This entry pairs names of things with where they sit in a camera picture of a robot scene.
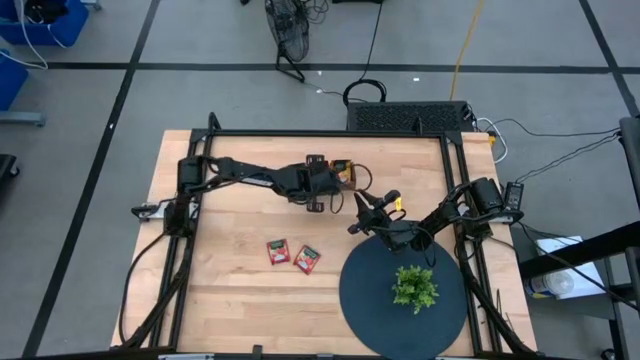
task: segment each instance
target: potted plant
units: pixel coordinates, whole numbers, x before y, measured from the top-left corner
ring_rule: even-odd
[[[413,305],[413,314],[417,315],[423,306],[430,307],[436,303],[438,297],[437,284],[431,281],[432,270],[420,268],[420,266],[404,266],[398,268],[396,284],[391,288],[396,293],[394,304]]]

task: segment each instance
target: wooden table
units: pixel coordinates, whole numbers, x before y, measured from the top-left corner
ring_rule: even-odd
[[[190,131],[165,132],[149,201],[175,193],[176,164],[187,153],[189,136]],[[487,135],[470,133],[463,138],[471,179],[496,178]],[[439,142],[432,139],[217,136],[212,154],[272,168],[304,162],[307,154],[353,159],[374,175],[369,192],[382,196],[397,189],[403,194],[407,219],[422,219],[447,193]],[[459,181],[453,147],[450,154]],[[366,181],[366,173],[358,175]],[[346,230],[356,221],[352,194],[345,194],[338,215],[328,211],[312,214],[268,189],[237,184],[207,193],[202,207],[178,351],[247,353],[254,344],[261,344],[265,353],[373,354],[347,325],[338,297],[342,266],[366,238]],[[141,225],[136,254],[162,231],[161,223]],[[511,243],[507,226],[492,228],[494,237]],[[294,255],[303,244],[322,254],[311,275],[291,264],[271,265],[265,243],[281,238],[289,241]],[[451,227],[438,233],[436,241],[453,254]],[[513,250],[494,241],[482,246],[494,300],[500,289],[505,318],[524,343],[535,349]],[[167,242],[160,243],[140,260],[133,274],[125,316],[127,336],[156,301],[166,253]],[[170,305],[160,344],[167,343],[172,311]],[[490,349],[482,310],[478,318],[483,348]],[[114,334],[113,344],[118,343]],[[468,320],[443,355],[473,355]]]

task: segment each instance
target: gray floor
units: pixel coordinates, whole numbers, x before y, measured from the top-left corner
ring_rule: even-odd
[[[73,48],[46,49],[53,62],[119,62],[131,58],[151,0],[102,0]],[[640,66],[634,0],[590,0],[620,66]],[[388,0],[374,64],[455,62],[473,1]],[[311,27],[307,63],[366,61],[377,8],[333,5]],[[32,59],[26,48],[12,48]],[[161,0],[142,53],[145,63],[270,63],[275,46],[263,4],[252,0]],[[465,57],[468,65],[606,66],[577,0],[487,0]],[[308,82],[342,91],[360,72],[307,72]],[[0,127],[0,153],[22,163],[0,207],[0,358],[22,353],[124,71],[32,71],[14,110],[46,113],[44,128]],[[443,100],[450,73],[370,72],[390,101]],[[640,75],[625,76],[640,96]],[[353,96],[375,100],[375,93]],[[515,118],[532,131],[605,130],[628,116],[613,76],[464,73],[458,99],[478,116]],[[113,332],[138,223],[129,208],[147,195],[166,129],[204,126],[215,111],[224,128],[344,129],[339,97],[318,94],[274,71],[136,71],[76,249],[39,354],[106,349]],[[535,138],[516,126],[500,129],[509,156],[498,165],[514,180],[593,138]],[[527,181],[526,221],[535,227],[593,236],[638,219],[624,153],[616,142]],[[621,269],[616,261],[616,269]],[[624,281],[621,271],[616,280]],[[530,302],[539,348],[551,355],[597,359],[611,346],[607,322]],[[629,316],[636,331],[637,316]]]

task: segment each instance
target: black box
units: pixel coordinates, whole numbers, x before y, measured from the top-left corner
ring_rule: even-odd
[[[417,119],[424,132],[472,132],[476,120],[466,101],[351,103],[347,130],[412,131]]]

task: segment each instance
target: white cable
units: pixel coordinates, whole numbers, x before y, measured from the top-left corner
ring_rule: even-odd
[[[479,118],[476,121],[486,121],[489,123],[489,126],[487,128],[487,130],[493,128],[496,131],[496,134],[498,134],[498,138],[500,139],[500,142],[502,142],[502,146],[504,146],[504,153],[502,153],[502,155],[500,155],[500,157],[497,160],[494,160],[493,163],[497,164],[500,161],[504,160],[507,157],[507,154],[509,153],[509,148],[507,147],[507,142],[504,140],[504,137],[502,136],[502,134],[500,133],[500,130],[498,130],[498,127],[495,126],[495,124],[493,123],[493,121],[487,119],[487,118]]]
[[[24,3],[24,0],[20,0],[20,7],[22,8],[22,11],[20,12],[20,24],[22,25],[22,34],[24,35],[25,40],[27,40],[27,44],[29,44],[29,47],[31,48],[31,51],[33,51],[33,53],[38,57],[38,59],[40,59],[40,61],[42,61],[44,66],[18,60],[16,58],[12,57],[12,56],[9,56],[8,54],[5,54],[2,51],[0,51],[0,54],[2,54],[7,59],[13,60],[13,61],[17,62],[18,64],[22,64],[24,66],[34,67],[36,69],[42,69],[42,70],[49,70],[49,64],[40,55],[40,53],[33,47],[33,45],[31,44],[31,40],[29,40],[29,35],[27,35],[27,27],[24,24],[24,12],[26,10],[26,5]],[[47,26],[47,28],[49,29],[49,33],[51,33],[51,24],[49,24],[49,26]],[[65,47],[58,41],[58,39],[56,39],[55,36],[53,36],[53,40],[55,40],[55,42],[57,42],[58,45],[60,45],[62,47]]]

